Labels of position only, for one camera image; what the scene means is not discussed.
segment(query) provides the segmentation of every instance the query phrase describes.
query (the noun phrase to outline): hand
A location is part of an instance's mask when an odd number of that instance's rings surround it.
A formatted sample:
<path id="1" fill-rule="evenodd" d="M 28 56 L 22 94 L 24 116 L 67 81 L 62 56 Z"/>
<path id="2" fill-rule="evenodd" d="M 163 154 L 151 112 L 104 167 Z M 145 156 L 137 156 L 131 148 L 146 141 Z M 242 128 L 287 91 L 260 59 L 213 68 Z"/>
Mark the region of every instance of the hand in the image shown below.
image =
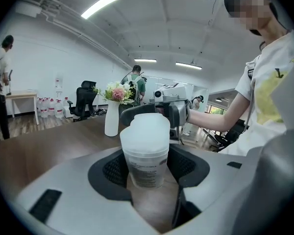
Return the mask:
<path id="1" fill-rule="evenodd" d="M 5 86 L 8 86 L 9 85 L 9 80 L 6 79 L 6 77 L 3 78 L 3 82 L 4 82 Z"/>

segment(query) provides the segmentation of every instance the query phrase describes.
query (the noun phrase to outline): white vase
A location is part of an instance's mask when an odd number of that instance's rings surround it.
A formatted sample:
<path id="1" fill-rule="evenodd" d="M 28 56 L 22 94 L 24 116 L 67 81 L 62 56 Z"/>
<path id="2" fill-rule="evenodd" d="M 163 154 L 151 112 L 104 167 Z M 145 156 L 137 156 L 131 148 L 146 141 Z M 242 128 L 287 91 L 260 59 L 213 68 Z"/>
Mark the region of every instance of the white vase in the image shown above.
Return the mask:
<path id="1" fill-rule="evenodd" d="M 114 137 L 119 132 L 119 105 L 120 102 L 108 101 L 104 133 L 109 137 Z"/>

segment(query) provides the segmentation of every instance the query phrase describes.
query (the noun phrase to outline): ceiling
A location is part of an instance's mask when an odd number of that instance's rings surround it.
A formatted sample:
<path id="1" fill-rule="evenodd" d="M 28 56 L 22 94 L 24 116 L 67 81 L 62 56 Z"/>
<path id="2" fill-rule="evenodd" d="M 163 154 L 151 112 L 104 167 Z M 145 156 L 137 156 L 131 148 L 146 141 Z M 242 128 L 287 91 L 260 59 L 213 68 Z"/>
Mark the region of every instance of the ceiling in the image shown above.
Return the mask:
<path id="1" fill-rule="evenodd" d="M 231 103 L 233 101 L 233 99 L 236 97 L 237 95 L 237 91 L 232 90 L 229 92 L 222 92 L 222 93 L 216 93 L 216 94 L 210 94 L 208 101 L 210 102 L 214 102 L 215 104 L 219 104 L 225 107 L 229 106 L 229 102 Z M 222 102 L 217 102 L 216 98 L 221 98 Z"/>
<path id="2" fill-rule="evenodd" d="M 129 66 L 134 58 L 155 58 L 162 64 L 158 69 L 194 61 L 203 67 L 200 72 L 215 71 L 224 68 L 231 53 L 243 46 L 258 48 L 260 43 L 258 37 L 229 18 L 223 0 L 118 0 L 88 20 L 81 18 L 96 1 L 35 3 L 101 42 Z"/>

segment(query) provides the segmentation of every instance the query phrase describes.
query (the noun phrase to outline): pink flower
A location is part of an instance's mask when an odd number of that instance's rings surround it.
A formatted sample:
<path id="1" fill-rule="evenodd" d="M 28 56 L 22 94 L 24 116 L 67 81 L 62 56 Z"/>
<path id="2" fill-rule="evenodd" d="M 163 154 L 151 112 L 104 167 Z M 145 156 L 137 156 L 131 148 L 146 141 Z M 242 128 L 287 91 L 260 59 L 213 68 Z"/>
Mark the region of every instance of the pink flower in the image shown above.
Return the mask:
<path id="1" fill-rule="evenodd" d="M 112 90 L 112 99 L 122 101 L 125 96 L 125 90 L 123 88 L 115 88 Z"/>

